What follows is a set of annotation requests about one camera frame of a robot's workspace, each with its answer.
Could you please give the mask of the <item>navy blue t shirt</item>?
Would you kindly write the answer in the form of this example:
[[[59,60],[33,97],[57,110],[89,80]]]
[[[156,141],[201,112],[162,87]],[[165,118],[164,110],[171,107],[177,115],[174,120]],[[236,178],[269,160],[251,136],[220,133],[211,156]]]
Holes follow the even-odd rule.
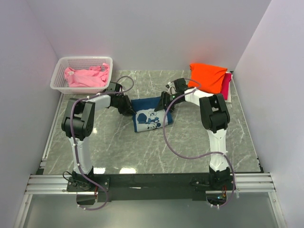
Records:
[[[133,114],[133,126],[136,133],[162,128],[173,123],[170,112],[165,116],[165,110],[155,111],[161,97],[151,97],[131,100],[136,112]]]

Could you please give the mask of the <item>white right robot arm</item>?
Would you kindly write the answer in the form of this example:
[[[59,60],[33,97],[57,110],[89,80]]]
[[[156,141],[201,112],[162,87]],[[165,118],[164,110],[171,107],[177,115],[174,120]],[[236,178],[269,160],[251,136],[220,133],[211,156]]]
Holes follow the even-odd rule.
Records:
[[[189,86],[185,78],[173,81],[175,93],[162,92],[160,101],[155,111],[164,110],[167,114],[174,110],[174,105],[182,102],[195,104],[199,107],[200,117],[203,127],[209,137],[210,152],[196,157],[185,157],[175,152],[166,139],[165,142],[169,149],[177,156],[194,160],[210,155],[208,185],[218,190],[231,179],[232,165],[227,157],[226,134],[230,115],[222,94],[210,94],[200,90],[201,85],[194,81],[196,86]]]

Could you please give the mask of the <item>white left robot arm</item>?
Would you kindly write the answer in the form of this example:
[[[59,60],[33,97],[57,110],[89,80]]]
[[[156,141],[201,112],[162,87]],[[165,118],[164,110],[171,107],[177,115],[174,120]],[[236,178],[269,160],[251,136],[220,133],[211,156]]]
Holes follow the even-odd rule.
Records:
[[[85,191],[91,190],[96,184],[94,167],[89,155],[89,136],[93,132],[95,112],[109,107],[116,108],[119,114],[124,116],[136,113],[123,86],[117,82],[110,82],[104,91],[95,95],[71,98],[61,123],[62,131],[72,146],[73,182]]]

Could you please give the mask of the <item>pink t shirt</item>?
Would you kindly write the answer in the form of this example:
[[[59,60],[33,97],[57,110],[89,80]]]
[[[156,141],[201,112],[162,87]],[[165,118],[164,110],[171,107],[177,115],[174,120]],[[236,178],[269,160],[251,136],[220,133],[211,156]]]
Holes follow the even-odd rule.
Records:
[[[67,67],[64,77],[69,87],[105,87],[109,78],[110,66],[90,66],[89,69],[75,70]]]

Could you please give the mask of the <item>white perforated plastic basket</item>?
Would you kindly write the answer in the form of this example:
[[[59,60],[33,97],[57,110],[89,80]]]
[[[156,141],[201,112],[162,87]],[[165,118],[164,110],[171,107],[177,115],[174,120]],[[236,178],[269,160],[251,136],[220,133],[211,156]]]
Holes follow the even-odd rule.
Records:
[[[102,87],[69,87],[68,82],[64,77],[64,70],[68,67],[74,70],[88,70],[89,67],[101,66],[102,71],[105,70],[103,64],[109,65],[108,80],[105,86]],[[106,89],[111,81],[113,71],[113,60],[111,57],[101,56],[76,56],[76,57],[62,57],[59,59],[54,69],[50,87],[58,90],[63,94],[96,94],[99,91]]]

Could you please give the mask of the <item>folded orange t shirt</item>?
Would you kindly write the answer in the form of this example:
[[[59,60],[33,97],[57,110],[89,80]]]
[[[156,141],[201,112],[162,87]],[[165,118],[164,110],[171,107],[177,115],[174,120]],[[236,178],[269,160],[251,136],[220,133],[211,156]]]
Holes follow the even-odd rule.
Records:
[[[206,93],[218,94],[222,90],[222,83],[227,70],[227,68],[219,66],[191,63],[191,80],[188,85],[189,87],[195,86]]]

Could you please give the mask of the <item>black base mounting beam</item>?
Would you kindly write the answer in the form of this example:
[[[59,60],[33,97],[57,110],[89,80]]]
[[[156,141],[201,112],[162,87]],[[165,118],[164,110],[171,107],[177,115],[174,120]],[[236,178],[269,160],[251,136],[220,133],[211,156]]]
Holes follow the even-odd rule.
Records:
[[[210,173],[90,174],[89,178],[94,183],[73,173],[68,179],[67,192],[92,193],[98,202],[155,199],[205,201],[208,191],[235,189],[232,176],[216,179]]]

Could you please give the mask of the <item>aluminium extrusion rail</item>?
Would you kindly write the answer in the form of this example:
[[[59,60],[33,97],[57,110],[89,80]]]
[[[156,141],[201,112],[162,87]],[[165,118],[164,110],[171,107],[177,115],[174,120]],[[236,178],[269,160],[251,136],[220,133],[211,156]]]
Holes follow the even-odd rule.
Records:
[[[239,193],[275,192],[269,173],[236,173],[236,188]],[[59,175],[31,175],[25,194],[67,194],[67,180]]]

